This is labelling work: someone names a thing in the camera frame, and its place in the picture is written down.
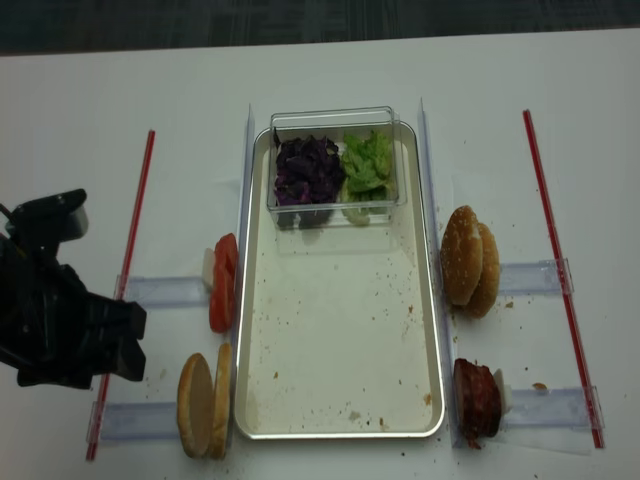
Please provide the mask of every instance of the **sliced tomato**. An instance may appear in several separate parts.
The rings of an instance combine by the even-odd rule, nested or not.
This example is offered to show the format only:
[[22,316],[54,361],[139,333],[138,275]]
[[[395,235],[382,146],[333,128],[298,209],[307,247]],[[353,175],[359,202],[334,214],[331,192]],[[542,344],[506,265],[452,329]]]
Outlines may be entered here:
[[233,323],[235,304],[235,275],[238,263],[238,247],[233,233],[225,235],[214,250],[213,290],[209,300],[209,325],[211,330],[224,333]]
[[231,278],[235,279],[236,265],[238,263],[238,245],[236,244],[236,236],[233,233],[228,233],[218,241],[214,255],[216,266],[224,268],[229,272]]
[[209,300],[209,326],[216,333],[224,333],[231,327],[233,319],[233,281],[228,272],[219,272]]

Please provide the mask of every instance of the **baking tray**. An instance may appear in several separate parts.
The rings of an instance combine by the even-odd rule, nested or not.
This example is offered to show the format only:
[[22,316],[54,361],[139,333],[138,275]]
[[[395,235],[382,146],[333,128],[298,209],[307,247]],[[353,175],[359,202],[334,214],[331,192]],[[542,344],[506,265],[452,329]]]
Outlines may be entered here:
[[255,141],[234,412],[249,438],[427,437],[443,421],[416,135],[398,131],[407,202],[368,227],[278,229],[269,131]]

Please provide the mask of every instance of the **lettuce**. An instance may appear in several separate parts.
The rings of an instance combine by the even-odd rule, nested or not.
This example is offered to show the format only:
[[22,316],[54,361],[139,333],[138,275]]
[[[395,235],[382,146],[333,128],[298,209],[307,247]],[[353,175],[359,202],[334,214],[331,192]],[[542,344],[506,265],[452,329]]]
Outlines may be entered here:
[[[340,190],[344,203],[386,200],[393,189],[391,181],[391,141],[383,134],[372,131],[366,140],[345,134],[346,151],[340,161],[346,180]],[[373,208],[346,208],[343,214],[352,224],[369,224],[369,213],[378,213]]]

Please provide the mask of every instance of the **sesame seed bun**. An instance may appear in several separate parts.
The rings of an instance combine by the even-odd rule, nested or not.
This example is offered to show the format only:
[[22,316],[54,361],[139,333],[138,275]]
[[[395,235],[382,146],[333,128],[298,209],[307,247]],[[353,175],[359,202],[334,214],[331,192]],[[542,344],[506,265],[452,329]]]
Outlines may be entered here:
[[482,273],[471,300],[464,307],[467,315],[473,318],[484,317],[498,297],[500,286],[500,256],[493,234],[483,223],[478,224],[482,237]]
[[440,249],[444,291],[453,305],[469,303],[482,273],[482,238],[476,214],[457,208],[447,224]]

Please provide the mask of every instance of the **red stick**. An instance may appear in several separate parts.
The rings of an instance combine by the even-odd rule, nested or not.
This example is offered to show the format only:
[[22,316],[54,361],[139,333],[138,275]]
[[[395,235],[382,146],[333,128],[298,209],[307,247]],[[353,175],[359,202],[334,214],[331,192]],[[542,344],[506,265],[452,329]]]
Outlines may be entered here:
[[[562,249],[560,248],[560,240],[558,238],[558,232],[556,231],[556,222],[553,218],[553,211],[551,210],[551,200],[549,198],[549,191],[547,190],[547,182],[544,178],[544,171],[542,170],[542,160],[540,158],[540,151],[538,150],[536,132],[533,129],[531,112],[529,110],[525,110],[522,112],[522,116],[524,117],[524,125],[527,129],[527,137],[529,138],[529,147],[531,148],[531,157],[533,158],[533,168],[536,171],[536,177],[538,179],[540,197],[542,198],[542,208],[544,209],[544,216],[547,219],[551,248],[553,249],[553,256],[558,260],[558,277],[560,279],[560,283],[564,285],[566,272],[564,271],[564,263],[561,261],[564,256],[562,255]],[[567,320],[569,321],[569,330],[571,331],[573,349],[576,354],[576,361],[578,362],[580,382],[582,383],[582,387],[585,389],[589,417],[591,418],[592,425],[598,425],[598,428],[592,428],[591,430],[591,433],[593,434],[593,444],[596,448],[604,448],[604,436],[602,434],[602,428],[599,426],[599,419],[597,418],[594,407],[591,379],[589,378],[587,359],[585,358],[582,340],[580,339],[580,330],[578,330],[578,320],[576,318],[576,310],[573,305],[573,296],[571,293],[565,293],[562,297],[564,299],[565,310],[567,311]]]
[[[144,161],[142,162],[142,171],[140,172],[140,181],[138,183],[138,193],[136,194],[136,203],[133,206],[133,216],[131,217],[131,226],[129,227],[129,238],[127,239],[127,248],[122,262],[122,270],[120,272],[120,283],[116,291],[116,300],[122,300],[124,289],[127,284],[127,277],[131,269],[131,260],[133,258],[133,249],[136,244],[136,234],[138,233],[138,223],[140,222],[140,212],[142,211],[142,201],[144,200],[144,191],[147,186],[147,177],[149,176],[149,167],[151,166],[151,154],[153,153],[153,143],[156,138],[156,132],[149,130],[147,136],[147,148],[144,152]],[[89,434],[89,448],[87,449],[86,460],[92,462],[96,458],[98,450],[98,438],[100,435],[100,425],[102,423],[102,414],[104,413],[104,404],[107,400],[107,389],[109,388],[109,374],[103,375],[100,379],[100,389],[98,390],[98,403],[94,410],[93,420],[91,424],[91,433]]]

